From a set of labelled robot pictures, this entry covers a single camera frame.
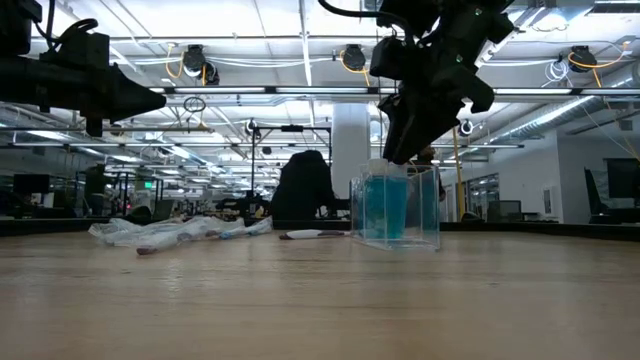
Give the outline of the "long ceiling light strip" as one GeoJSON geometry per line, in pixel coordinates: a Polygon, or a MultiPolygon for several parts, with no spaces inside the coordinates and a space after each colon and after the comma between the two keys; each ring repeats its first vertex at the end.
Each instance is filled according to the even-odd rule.
{"type": "MultiPolygon", "coordinates": [[[[163,95],[284,94],[284,95],[390,95],[393,87],[324,87],[324,86],[227,86],[227,87],[149,87],[163,95]]],[[[640,96],[640,88],[494,88],[500,96],[640,96]]]]}

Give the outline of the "clear acrylic box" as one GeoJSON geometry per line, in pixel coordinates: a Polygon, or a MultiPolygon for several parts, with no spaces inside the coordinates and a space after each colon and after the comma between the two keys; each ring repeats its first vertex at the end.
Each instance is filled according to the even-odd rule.
{"type": "MultiPolygon", "coordinates": [[[[410,178],[416,174],[409,174],[409,165],[403,165],[406,168],[408,176],[408,199],[409,199],[409,182],[410,178]]],[[[359,242],[382,250],[399,250],[399,249],[424,249],[429,251],[437,251],[440,248],[440,220],[437,233],[428,239],[422,239],[416,235],[414,231],[407,227],[405,221],[404,237],[400,240],[367,240],[364,237],[364,200],[363,185],[367,172],[367,163],[360,167],[360,174],[350,182],[350,215],[351,215],[351,233],[359,242]]]]}

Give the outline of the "person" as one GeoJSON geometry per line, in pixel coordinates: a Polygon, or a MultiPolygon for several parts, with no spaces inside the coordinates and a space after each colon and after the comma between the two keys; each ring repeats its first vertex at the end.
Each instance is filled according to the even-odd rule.
{"type": "Polygon", "coordinates": [[[270,212],[278,221],[310,221],[322,206],[334,202],[330,167],[319,151],[306,150],[292,155],[283,167],[270,212]]]}
{"type": "MultiPolygon", "coordinates": [[[[409,174],[418,174],[431,170],[433,168],[433,160],[435,159],[436,151],[431,146],[426,146],[417,155],[416,160],[411,160],[409,164],[409,174]]],[[[439,201],[442,202],[446,198],[446,191],[441,183],[441,178],[438,178],[438,195],[439,201]]]]}
{"type": "Polygon", "coordinates": [[[104,191],[107,185],[107,177],[104,175],[105,165],[98,163],[86,170],[86,184],[84,199],[91,214],[101,216],[104,207],[104,191]]]}

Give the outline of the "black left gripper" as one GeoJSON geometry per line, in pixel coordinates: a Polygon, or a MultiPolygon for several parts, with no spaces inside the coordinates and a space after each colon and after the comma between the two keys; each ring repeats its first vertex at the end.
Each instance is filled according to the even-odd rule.
{"type": "Polygon", "coordinates": [[[85,131],[91,137],[103,135],[103,120],[109,112],[113,124],[166,105],[164,95],[129,79],[115,63],[108,63],[106,68],[76,66],[74,71],[81,80],[77,95],[79,114],[85,118],[85,131]],[[126,100],[142,103],[113,104],[115,88],[126,100]]]}

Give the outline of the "silver ventilation duct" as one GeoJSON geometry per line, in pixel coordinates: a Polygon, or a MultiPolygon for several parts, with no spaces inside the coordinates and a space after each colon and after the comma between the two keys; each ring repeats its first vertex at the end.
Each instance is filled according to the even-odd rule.
{"type": "Polygon", "coordinates": [[[527,114],[524,122],[501,134],[494,134],[484,145],[506,143],[511,140],[524,140],[583,117],[587,112],[594,113],[606,108],[603,95],[578,96],[564,103],[542,107],[527,114]]]}

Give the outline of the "black gantry frame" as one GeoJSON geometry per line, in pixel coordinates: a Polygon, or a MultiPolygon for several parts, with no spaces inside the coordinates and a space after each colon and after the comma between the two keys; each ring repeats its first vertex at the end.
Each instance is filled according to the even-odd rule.
{"type": "Polygon", "coordinates": [[[328,148],[329,151],[329,159],[328,164],[332,165],[333,161],[333,146],[331,144],[333,140],[332,129],[327,127],[317,127],[317,126],[303,126],[303,125],[280,125],[280,126],[258,126],[254,122],[252,122],[251,132],[251,177],[250,177],[250,190],[248,194],[251,197],[255,196],[255,173],[256,173],[256,148],[258,147],[257,141],[257,133],[260,132],[262,134],[261,140],[265,140],[273,131],[279,131],[283,133],[304,133],[305,131],[310,131],[313,135],[315,135],[325,147],[328,148]],[[320,131],[326,131],[328,135],[328,141],[325,141],[320,135],[320,131]]]}

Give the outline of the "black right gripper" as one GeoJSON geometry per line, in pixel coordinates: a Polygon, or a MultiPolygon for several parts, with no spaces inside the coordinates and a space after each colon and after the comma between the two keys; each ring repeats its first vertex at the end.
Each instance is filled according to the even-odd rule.
{"type": "Polygon", "coordinates": [[[487,111],[495,95],[490,85],[477,76],[475,61],[466,61],[461,55],[442,63],[432,62],[427,49],[400,49],[394,60],[401,80],[399,94],[385,97],[378,109],[387,115],[389,127],[383,158],[393,162],[397,150],[397,163],[404,164],[424,148],[455,127],[463,98],[472,102],[471,112],[487,111]],[[431,96],[423,104],[414,104],[405,117],[410,95],[431,96]]]}

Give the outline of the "white round column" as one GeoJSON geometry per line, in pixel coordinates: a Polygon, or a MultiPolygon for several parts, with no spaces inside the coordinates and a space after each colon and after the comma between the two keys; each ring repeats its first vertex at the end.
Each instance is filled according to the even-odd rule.
{"type": "Polygon", "coordinates": [[[332,116],[332,185],[338,198],[370,158],[370,114],[366,103],[335,103],[332,116]]]}

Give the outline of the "large black monitor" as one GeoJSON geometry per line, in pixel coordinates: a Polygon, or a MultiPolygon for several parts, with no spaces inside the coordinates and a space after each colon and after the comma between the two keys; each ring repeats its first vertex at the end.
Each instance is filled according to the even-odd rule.
{"type": "Polygon", "coordinates": [[[590,224],[640,224],[640,163],[605,159],[605,171],[584,169],[590,224]]]}

